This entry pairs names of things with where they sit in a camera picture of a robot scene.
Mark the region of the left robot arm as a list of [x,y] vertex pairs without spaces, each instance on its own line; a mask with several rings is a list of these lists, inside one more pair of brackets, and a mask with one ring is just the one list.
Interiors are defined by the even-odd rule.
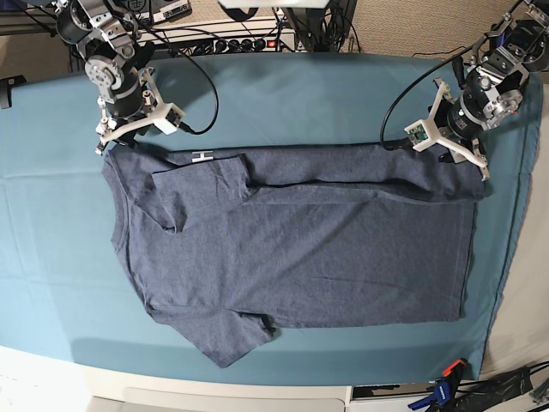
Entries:
[[531,74],[548,68],[548,2],[526,1],[527,17],[509,11],[472,46],[470,67],[452,61],[462,90],[454,98],[449,85],[437,79],[438,91],[424,125],[424,144],[446,148],[441,161],[467,161],[489,179],[488,160],[480,134],[497,128],[518,112]]

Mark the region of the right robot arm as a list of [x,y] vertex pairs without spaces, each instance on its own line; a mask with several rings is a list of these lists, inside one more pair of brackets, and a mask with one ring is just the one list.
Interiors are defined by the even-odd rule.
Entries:
[[178,130],[184,113],[164,101],[149,67],[155,44],[140,44],[138,20],[115,1],[54,1],[57,34],[75,49],[87,78],[99,92],[102,155],[111,142],[131,146],[155,127],[165,135]]

